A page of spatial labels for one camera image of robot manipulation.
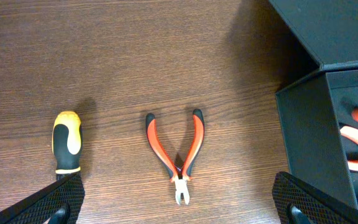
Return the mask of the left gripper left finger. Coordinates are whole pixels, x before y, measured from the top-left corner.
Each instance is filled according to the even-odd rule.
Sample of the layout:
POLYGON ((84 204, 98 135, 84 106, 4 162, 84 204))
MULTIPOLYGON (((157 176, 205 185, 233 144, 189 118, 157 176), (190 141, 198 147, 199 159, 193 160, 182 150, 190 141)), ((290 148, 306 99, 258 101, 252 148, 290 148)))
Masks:
POLYGON ((56 182, 0 211, 0 223, 77 222, 85 198, 81 174, 65 175, 56 182))

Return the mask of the yellow black screwdriver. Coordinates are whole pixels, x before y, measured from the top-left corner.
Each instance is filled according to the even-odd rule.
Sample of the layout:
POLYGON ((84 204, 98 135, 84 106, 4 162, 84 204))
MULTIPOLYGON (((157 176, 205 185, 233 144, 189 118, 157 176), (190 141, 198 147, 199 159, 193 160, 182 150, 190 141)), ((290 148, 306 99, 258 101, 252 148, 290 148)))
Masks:
POLYGON ((62 111, 55 119, 52 133, 52 153, 57 162, 57 180, 81 170, 82 148, 80 117, 74 111, 62 111))

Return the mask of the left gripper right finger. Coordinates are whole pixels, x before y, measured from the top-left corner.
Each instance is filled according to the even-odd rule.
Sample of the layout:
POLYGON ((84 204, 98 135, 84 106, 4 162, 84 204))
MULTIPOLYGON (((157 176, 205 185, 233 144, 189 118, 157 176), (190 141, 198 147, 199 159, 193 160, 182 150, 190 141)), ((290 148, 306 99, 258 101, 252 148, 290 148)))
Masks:
POLYGON ((358 210, 287 172, 275 176, 272 197, 281 223, 358 223, 358 210))

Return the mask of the small orange cutting pliers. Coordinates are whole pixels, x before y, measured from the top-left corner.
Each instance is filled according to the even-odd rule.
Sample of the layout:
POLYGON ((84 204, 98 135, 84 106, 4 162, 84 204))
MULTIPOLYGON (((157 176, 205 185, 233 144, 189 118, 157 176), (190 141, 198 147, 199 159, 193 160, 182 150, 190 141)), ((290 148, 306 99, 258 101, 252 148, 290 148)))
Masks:
POLYGON ((177 151, 175 158, 172 159, 158 138, 157 121, 153 113, 148 113, 145 117, 145 134, 150 148, 153 150, 159 161, 167 170, 168 178, 175 184, 175 201, 178 205, 190 203, 190 193, 187 183, 192 179, 191 172, 195 160, 201 150, 205 137, 205 123, 203 112, 196 108, 192 111, 193 120, 193 140, 189 150, 177 151))

